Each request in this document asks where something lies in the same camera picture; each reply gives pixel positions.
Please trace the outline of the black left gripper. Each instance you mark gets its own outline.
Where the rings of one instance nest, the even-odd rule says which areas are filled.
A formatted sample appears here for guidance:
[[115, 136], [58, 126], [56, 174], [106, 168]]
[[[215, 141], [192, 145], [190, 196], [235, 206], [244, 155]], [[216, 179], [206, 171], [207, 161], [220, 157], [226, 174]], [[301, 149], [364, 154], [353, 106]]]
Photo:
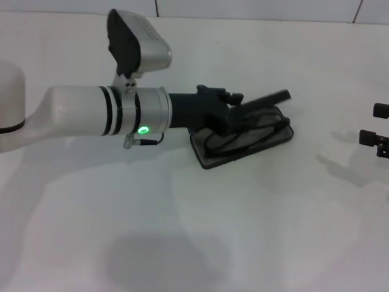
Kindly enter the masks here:
[[172, 113], [170, 128], [201, 130], [208, 128], [217, 134], [240, 133], [252, 126], [255, 112], [240, 106], [244, 95], [224, 88], [197, 86], [194, 94], [169, 94]]

